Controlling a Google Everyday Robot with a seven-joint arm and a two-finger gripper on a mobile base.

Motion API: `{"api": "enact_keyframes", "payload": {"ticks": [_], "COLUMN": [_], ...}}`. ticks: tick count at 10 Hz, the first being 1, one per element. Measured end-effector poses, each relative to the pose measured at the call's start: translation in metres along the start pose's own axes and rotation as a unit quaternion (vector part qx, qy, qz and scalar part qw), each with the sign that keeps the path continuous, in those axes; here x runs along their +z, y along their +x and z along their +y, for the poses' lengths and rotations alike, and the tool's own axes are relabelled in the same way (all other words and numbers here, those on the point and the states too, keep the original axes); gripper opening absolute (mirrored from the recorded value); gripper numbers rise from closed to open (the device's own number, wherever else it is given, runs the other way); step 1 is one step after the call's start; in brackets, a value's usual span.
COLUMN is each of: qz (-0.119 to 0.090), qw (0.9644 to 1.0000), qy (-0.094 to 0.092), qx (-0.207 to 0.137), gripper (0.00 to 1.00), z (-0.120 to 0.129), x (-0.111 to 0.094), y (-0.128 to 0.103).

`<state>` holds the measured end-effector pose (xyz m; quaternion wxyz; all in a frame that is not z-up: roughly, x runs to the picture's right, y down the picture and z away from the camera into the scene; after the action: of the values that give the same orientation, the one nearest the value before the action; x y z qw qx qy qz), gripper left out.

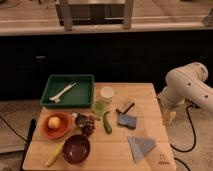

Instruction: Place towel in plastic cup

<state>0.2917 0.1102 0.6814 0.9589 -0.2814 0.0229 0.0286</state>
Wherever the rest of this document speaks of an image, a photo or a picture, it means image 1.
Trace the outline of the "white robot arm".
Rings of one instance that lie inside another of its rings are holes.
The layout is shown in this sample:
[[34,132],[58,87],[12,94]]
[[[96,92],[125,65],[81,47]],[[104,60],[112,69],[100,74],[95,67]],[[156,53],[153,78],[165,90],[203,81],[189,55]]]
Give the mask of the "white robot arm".
[[213,114],[213,88],[205,84],[207,78],[208,70],[200,62],[172,69],[166,74],[166,86],[157,95],[164,125],[173,121],[175,108],[185,100]]

